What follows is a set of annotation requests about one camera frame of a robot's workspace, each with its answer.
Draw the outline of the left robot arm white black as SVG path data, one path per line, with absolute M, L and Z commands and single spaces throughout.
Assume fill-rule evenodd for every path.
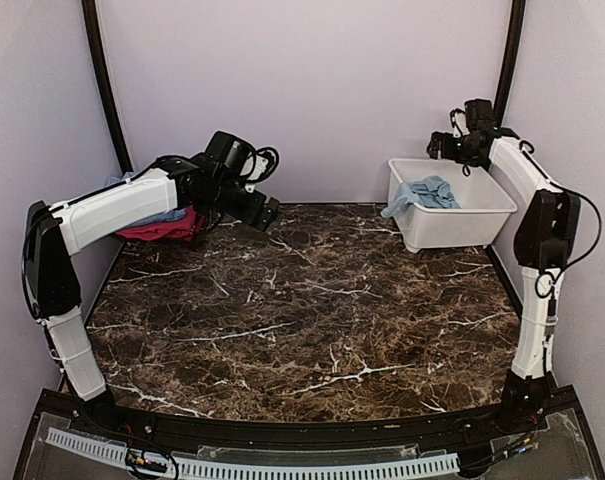
M 134 177 L 98 191 L 29 207 L 21 264 L 27 308 L 44 326 L 73 391 L 88 401 L 85 421 L 102 436 L 116 435 L 123 415 L 99 397 L 107 385 L 85 329 L 73 256 L 133 223 L 186 207 L 201 214 L 229 215 L 264 231 L 275 220 L 279 202 L 255 186 L 278 164 L 270 148 L 230 164 L 203 153 L 192 158 L 163 156 Z

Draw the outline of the blue cloth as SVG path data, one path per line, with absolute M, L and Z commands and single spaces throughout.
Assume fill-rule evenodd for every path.
M 383 218 L 406 210 L 410 205 L 432 209 L 460 209 L 450 184 L 440 176 L 429 176 L 420 181 L 402 182 L 387 206 Z

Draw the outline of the light blue button shirt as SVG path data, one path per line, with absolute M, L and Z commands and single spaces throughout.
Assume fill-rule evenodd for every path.
M 101 217 L 115 220 L 122 228 L 176 222 L 187 215 L 177 205 L 175 182 L 161 170 L 152 169 L 137 177 L 126 174 L 121 185 L 108 191 Z

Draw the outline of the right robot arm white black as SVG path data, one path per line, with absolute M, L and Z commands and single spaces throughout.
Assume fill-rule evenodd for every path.
M 503 128 L 467 135 L 434 132 L 427 154 L 468 167 L 495 167 L 516 187 L 526 211 L 515 232 L 513 251 L 523 278 L 521 327 L 492 424 L 516 432 L 551 396 L 552 347 L 557 301 L 575 243 L 581 200 L 554 183 L 533 158 L 534 146 Z

